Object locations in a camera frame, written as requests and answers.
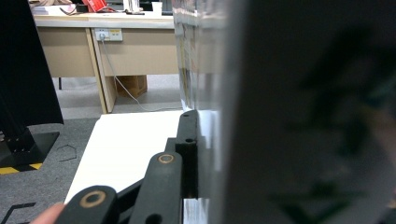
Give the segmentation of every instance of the black monitor stand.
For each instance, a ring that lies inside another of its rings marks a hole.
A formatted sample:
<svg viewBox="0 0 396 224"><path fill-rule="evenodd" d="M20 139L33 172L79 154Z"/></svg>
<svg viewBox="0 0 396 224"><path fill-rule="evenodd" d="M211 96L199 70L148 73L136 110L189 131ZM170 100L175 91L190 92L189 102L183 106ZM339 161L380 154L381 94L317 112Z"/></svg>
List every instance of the black monitor stand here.
<svg viewBox="0 0 396 224"><path fill-rule="evenodd" d="M0 168L41 163L47 158L59 133L31 134L21 118L12 95L0 76Z"/></svg>

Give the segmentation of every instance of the monitor base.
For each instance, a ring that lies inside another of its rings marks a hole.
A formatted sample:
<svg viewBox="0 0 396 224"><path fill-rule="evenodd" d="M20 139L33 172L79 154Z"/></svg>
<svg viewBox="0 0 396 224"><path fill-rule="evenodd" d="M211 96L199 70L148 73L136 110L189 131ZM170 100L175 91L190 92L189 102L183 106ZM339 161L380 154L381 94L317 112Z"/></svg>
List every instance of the monitor base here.
<svg viewBox="0 0 396 224"><path fill-rule="evenodd" d="M11 153L6 142L0 142L0 168L42 163L59 133L32 133L35 146L30 151Z"/></svg>

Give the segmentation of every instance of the cardboard box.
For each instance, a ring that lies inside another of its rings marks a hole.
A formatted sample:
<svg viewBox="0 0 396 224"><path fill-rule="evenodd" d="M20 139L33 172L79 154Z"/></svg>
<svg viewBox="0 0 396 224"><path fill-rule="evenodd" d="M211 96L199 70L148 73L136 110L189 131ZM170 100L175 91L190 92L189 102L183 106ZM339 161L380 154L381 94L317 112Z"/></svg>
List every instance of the cardboard box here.
<svg viewBox="0 0 396 224"><path fill-rule="evenodd" d="M148 91L147 76L118 77L118 79L134 98L137 98L141 94ZM117 94L120 96L130 97L125 89L120 85L120 83L116 83Z"/></svg>

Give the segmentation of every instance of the beige desk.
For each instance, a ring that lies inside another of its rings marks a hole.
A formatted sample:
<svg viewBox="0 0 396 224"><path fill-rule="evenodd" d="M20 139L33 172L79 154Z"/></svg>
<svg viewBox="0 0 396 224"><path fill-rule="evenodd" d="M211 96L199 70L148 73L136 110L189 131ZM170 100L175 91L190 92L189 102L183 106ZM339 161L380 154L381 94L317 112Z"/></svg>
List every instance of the beige desk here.
<svg viewBox="0 0 396 224"><path fill-rule="evenodd" d="M113 110L117 93L94 28L121 28L121 42L106 42L117 76L176 74L173 17L123 13L77 16L35 15L40 40L53 77L96 77L104 113Z"/></svg>

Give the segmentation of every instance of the gray floor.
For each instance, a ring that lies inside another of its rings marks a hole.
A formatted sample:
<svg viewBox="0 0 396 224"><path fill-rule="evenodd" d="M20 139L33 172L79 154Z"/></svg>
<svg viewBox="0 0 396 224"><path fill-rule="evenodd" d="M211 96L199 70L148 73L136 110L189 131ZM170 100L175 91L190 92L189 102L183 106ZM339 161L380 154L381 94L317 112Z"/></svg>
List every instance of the gray floor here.
<svg viewBox="0 0 396 224"><path fill-rule="evenodd" d="M99 118L102 108L94 77L62 78L58 90L58 78L54 85L64 119ZM181 109L178 75L148 75L148 91L137 100L148 110L162 108ZM135 100L118 97L112 113L145 112Z"/></svg>
<svg viewBox="0 0 396 224"><path fill-rule="evenodd" d="M1 223L28 223L50 205L65 199L94 123L102 115L94 78L62 78L62 90L57 90L58 78L53 81L64 125L44 124L30 129L32 133L61 134L39 170L0 175ZM181 109L178 75L148 76L148 92L137 99L150 110ZM118 97L113 113L143 111L134 100Z"/></svg>

